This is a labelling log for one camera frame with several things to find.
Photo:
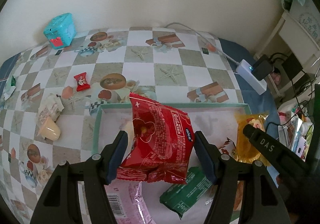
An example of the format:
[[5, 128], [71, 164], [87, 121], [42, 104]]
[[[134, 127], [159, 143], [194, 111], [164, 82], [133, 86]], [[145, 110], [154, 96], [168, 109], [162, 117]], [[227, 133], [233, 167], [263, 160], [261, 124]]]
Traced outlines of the clear round white cake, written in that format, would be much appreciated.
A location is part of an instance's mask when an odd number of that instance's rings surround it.
[[128, 137], [128, 147], [131, 149], [132, 144], [135, 138], [135, 133], [134, 133], [134, 127], [132, 121], [128, 121], [125, 125], [123, 130], [127, 133]]

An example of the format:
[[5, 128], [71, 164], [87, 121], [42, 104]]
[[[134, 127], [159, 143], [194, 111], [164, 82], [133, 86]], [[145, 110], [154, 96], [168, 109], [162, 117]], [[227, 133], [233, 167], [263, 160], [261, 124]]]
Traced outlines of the teal toy box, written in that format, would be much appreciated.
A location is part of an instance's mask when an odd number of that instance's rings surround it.
[[43, 30], [53, 49], [60, 49], [71, 44], [76, 35], [72, 14], [65, 13], [54, 17]]

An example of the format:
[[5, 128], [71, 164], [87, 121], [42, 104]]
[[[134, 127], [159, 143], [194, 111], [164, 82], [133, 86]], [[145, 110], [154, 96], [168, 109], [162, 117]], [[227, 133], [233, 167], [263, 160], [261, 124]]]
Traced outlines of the small red candy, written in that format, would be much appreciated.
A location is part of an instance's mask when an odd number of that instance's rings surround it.
[[86, 76], [87, 76], [86, 72], [83, 72], [74, 76], [74, 79], [77, 82], [77, 87], [76, 87], [77, 92], [87, 90], [91, 87], [87, 82]]

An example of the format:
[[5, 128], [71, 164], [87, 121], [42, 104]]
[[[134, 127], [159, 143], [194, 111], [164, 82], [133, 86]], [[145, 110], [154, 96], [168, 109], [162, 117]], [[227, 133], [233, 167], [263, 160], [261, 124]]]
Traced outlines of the green snack packet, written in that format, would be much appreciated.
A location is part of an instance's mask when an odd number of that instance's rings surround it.
[[186, 184], [173, 184], [160, 196], [159, 202], [182, 219], [183, 214], [199, 201], [212, 185], [200, 167], [190, 167]]

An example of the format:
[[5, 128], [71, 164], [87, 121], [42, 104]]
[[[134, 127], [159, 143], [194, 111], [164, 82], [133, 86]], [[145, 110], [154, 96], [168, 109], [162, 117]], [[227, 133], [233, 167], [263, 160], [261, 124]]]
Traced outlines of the torn silver green wrapper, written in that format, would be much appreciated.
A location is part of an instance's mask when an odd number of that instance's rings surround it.
[[4, 100], [8, 100], [16, 89], [16, 78], [11, 76], [4, 87], [3, 96]]

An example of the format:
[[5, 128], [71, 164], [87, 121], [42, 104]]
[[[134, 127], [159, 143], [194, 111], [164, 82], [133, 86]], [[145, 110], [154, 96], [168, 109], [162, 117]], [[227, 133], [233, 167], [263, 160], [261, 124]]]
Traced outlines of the yellow cake packet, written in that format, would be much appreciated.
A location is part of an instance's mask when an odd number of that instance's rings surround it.
[[260, 160], [265, 166], [270, 166], [268, 160], [249, 141], [252, 135], [252, 128], [258, 128], [265, 132], [264, 123], [268, 117], [268, 113], [263, 112], [250, 115], [235, 113], [234, 117], [238, 124], [236, 140], [238, 161], [242, 163], [253, 163], [255, 160]]

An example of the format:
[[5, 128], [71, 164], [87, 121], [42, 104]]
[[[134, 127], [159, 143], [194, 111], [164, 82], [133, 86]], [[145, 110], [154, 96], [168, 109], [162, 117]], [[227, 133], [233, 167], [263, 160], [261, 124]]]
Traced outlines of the white power strip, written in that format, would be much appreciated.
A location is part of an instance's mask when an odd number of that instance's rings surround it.
[[237, 74], [239, 74], [256, 92], [258, 95], [262, 95], [267, 90], [267, 82], [262, 79], [258, 80], [253, 74], [253, 67], [244, 59], [240, 61], [236, 68]]

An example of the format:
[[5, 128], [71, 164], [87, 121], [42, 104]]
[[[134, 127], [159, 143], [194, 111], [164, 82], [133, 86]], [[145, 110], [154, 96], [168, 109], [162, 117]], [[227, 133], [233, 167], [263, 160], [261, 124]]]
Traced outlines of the black power adapter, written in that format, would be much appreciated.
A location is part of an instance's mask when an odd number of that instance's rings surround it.
[[257, 80], [263, 80], [272, 71], [272, 61], [265, 54], [263, 54], [252, 66], [252, 74]]

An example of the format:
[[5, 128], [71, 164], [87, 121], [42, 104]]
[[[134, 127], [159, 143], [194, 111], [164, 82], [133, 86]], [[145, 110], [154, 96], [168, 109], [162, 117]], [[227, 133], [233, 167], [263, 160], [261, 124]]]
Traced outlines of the patterned checkered tablecloth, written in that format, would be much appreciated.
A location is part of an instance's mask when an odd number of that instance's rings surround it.
[[[228, 61], [253, 57], [242, 46], [217, 36], [173, 28], [128, 28], [78, 33], [55, 50], [48, 43], [8, 59], [1, 67], [1, 94], [11, 76], [16, 89], [1, 99], [1, 196], [19, 223], [29, 223], [36, 203], [61, 160], [86, 160], [93, 147], [101, 105], [129, 102], [134, 92], [161, 103], [246, 103], [252, 113], [279, 120], [270, 91], [257, 95]], [[89, 89], [77, 92], [74, 76], [87, 73]], [[207, 86], [209, 95], [199, 93]], [[37, 112], [49, 94], [64, 109], [55, 122], [57, 141], [38, 135]]]

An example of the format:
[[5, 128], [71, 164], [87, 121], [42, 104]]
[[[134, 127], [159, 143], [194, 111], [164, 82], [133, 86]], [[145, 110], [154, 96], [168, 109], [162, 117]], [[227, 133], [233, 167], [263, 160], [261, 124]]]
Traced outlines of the red brown snack packet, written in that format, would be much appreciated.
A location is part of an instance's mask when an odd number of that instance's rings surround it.
[[218, 149], [222, 154], [227, 154], [231, 156], [233, 159], [235, 159], [236, 161], [238, 160], [238, 153], [236, 152], [236, 146], [231, 139], [227, 138], [226, 141], [223, 143], [223, 145], [218, 147]]

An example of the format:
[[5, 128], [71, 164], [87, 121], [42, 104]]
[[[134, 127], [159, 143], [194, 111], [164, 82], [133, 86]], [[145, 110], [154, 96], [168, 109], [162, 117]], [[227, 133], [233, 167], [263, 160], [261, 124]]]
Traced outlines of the pink barcode snack packet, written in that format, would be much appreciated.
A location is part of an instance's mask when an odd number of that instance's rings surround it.
[[105, 190], [117, 223], [155, 223], [142, 196], [142, 182], [115, 179]]

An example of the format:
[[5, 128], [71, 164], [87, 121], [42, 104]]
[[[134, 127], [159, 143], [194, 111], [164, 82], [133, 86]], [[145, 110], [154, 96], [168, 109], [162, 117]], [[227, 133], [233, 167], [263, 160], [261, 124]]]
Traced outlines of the white shelf unit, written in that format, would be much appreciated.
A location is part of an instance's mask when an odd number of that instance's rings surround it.
[[301, 5], [293, 0], [276, 26], [257, 47], [255, 58], [262, 54], [285, 59], [294, 54], [305, 72], [315, 74], [319, 68], [319, 10], [312, 0]]

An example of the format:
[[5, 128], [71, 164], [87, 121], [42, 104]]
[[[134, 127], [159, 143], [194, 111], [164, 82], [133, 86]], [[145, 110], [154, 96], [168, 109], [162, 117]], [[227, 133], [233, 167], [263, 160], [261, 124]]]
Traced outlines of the crumpled white wrapper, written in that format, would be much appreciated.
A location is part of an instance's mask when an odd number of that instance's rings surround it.
[[56, 122], [63, 109], [61, 98], [58, 95], [49, 94], [40, 104], [37, 112], [37, 124], [42, 125], [48, 117]]

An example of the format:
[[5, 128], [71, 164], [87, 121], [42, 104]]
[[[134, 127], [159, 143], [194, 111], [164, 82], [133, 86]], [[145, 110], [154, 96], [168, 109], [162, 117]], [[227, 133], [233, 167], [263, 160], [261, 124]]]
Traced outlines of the red foil snack bag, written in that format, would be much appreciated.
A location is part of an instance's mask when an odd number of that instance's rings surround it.
[[128, 181], [185, 184], [195, 136], [188, 114], [130, 93], [133, 145], [117, 169]]

